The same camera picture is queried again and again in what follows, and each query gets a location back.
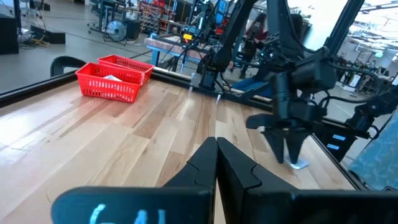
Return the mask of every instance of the storage rack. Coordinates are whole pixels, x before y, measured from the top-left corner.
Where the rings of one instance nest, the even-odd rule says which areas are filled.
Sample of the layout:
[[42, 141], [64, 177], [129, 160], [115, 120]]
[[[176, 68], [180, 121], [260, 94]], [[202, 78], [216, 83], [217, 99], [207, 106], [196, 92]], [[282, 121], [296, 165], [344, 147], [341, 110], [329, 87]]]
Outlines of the storage rack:
[[152, 4], [143, 1], [139, 1], [139, 10], [141, 15], [139, 19], [141, 22], [141, 31], [145, 33], [159, 33], [160, 18], [164, 13], [164, 5]]
[[173, 13], [173, 10], [167, 9], [167, 6], [165, 7], [165, 12], [162, 16], [162, 20], [160, 20], [160, 31], [166, 33], [167, 32], [167, 26], [168, 26], [168, 21], [173, 21], [174, 20], [175, 13]]

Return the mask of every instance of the blue panel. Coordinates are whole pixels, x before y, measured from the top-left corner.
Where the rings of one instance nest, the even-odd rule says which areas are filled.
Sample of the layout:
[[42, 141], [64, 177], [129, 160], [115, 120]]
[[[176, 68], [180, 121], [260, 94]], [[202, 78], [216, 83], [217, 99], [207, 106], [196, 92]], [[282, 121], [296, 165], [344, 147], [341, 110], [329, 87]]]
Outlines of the blue panel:
[[223, 23], [224, 15], [217, 12], [216, 14], [216, 24], [221, 25]]
[[340, 148], [340, 147], [335, 146], [335, 145], [332, 145], [332, 144], [328, 144], [327, 147], [328, 147], [329, 149], [334, 149], [334, 150], [338, 150], [338, 149]]
[[392, 115], [380, 136], [371, 141], [349, 165], [373, 190], [398, 188], [398, 113]]
[[337, 140], [342, 140], [342, 141], [344, 141], [346, 139], [344, 136], [340, 136], [340, 135], [337, 135], [337, 134], [334, 134], [333, 138], [337, 139]]

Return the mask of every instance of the gray floor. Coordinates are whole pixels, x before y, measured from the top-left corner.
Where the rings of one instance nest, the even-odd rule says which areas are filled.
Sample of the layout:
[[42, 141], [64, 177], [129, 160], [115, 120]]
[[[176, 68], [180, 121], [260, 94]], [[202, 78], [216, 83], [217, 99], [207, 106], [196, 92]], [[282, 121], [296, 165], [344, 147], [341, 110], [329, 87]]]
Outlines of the gray floor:
[[[50, 77], [50, 64], [55, 57], [61, 55], [69, 55], [87, 62], [95, 62], [97, 58], [110, 54], [118, 54], [125, 57], [133, 57], [148, 52], [149, 49], [144, 44], [133, 45], [127, 44], [123, 46], [114, 42], [105, 42], [101, 34], [93, 32], [88, 33], [88, 22], [97, 21], [97, 17], [90, 12], [88, 6], [74, 4], [66, 0], [48, 0], [51, 5], [50, 12], [44, 12], [44, 21], [46, 27], [54, 30], [61, 30], [66, 33], [67, 43], [65, 45], [50, 45], [44, 49], [24, 50], [20, 49], [19, 54], [0, 55], [0, 93], [14, 90], [26, 85], [37, 83]], [[0, 5], [0, 13], [7, 14], [4, 6]], [[43, 27], [43, 22], [36, 20], [34, 13], [28, 18], [22, 18], [23, 26], [29, 27], [31, 24], [39, 23]], [[147, 35], [140, 35], [138, 43], [143, 43]], [[136, 60], [149, 62], [151, 53], [145, 53]], [[196, 65], [188, 62], [185, 65], [184, 74], [190, 75], [195, 72]], [[255, 74], [256, 70], [249, 69], [248, 75]], [[226, 77], [230, 80], [238, 81], [239, 70], [234, 73], [226, 73]], [[351, 93], [341, 90], [338, 87], [330, 91], [332, 95], [355, 100], [362, 99], [366, 96], [351, 96]], [[320, 101], [325, 97], [324, 93], [316, 95], [316, 100]], [[345, 121], [354, 113], [355, 105], [347, 104], [340, 101], [331, 101], [328, 108], [328, 117], [339, 121]], [[382, 116], [376, 119], [376, 126], [380, 128], [388, 116]], [[364, 139], [357, 140], [347, 153], [342, 164], [347, 166], [353, 159], [363, 150], [369, 141]]]

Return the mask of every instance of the wooden tabletop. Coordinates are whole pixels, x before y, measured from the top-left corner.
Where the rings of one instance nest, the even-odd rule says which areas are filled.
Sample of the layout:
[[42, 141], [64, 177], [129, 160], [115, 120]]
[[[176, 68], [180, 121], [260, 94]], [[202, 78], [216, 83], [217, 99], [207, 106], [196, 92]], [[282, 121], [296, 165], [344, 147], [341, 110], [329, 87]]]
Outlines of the wooden tabletop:
[[[353, 189], [318, 144], [310, 165], [278, 164], [245, 120], [264, 111], [150, 80], [135, 103], [82, 96], [77, 82], [0, 109], [0, 223], [51, 223], [64, 191], [83, 185], [162, 186], [208, 136], [223, 136], [300, 189]], [[216, 223], [224, 223], [220, 197]]]
[[[180, 36], [177, 35], [173, 35], [170, 37], [165, 37], [165, 39], [177, 42], [178, 40], [180, 40]], [[156, 40], [156, 39], [152, 39], [152, 38], [146, 38], [144, 43], [146, 44], [146, 46], [151, 46], [151, 47], [156, 47], [158, 49], [163, 49], [163, 50], [170, 50], [170, 52], [174, 52], [177, 54], [180, 54], [184, 51], [184, 49], [181, 46], [178, 45], [173, 45], [171, 43], [168, 42], [163, 42], [161, 40]], [[195, 58], [197, 60], [200, 60], [201, 58], [203, 58], [204, 56], [206, 56], [205, 53], [202, 52], [198, 52], [196, 50], [189, 50], [187, 52], [187, 56], [191, 57], [191, 58]]]

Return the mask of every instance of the fan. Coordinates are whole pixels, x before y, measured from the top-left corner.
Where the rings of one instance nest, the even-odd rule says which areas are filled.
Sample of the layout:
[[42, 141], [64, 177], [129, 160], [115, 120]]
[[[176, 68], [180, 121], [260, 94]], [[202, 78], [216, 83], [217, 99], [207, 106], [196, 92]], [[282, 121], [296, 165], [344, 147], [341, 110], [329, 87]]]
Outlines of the fan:
[[120, 20], [114, 19], [106, 25], [106, 35], [115, 42], [120, 42], [126, 39], [127, 28]]

